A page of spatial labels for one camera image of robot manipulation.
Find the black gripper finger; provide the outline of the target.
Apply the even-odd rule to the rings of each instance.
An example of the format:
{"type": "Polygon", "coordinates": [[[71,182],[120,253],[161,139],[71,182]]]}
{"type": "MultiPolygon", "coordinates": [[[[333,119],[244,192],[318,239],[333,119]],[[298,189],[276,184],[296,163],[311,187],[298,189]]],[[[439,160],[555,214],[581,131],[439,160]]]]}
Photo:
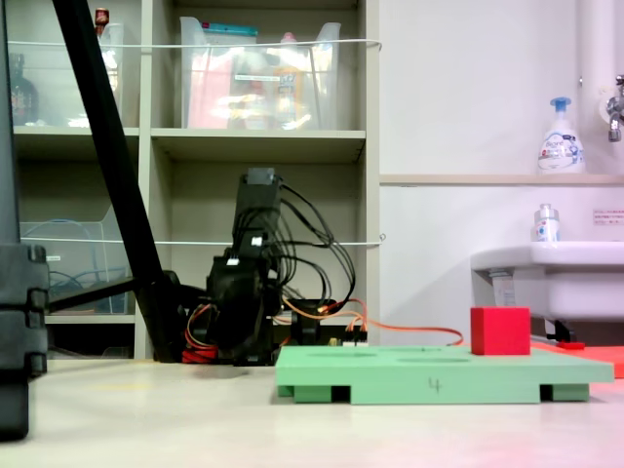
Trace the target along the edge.
{"type": "Polygon", "coordinates": [[[214,342],[222,363],[261,364],[266,360],[266,319],[217,319],[214,342]]]}

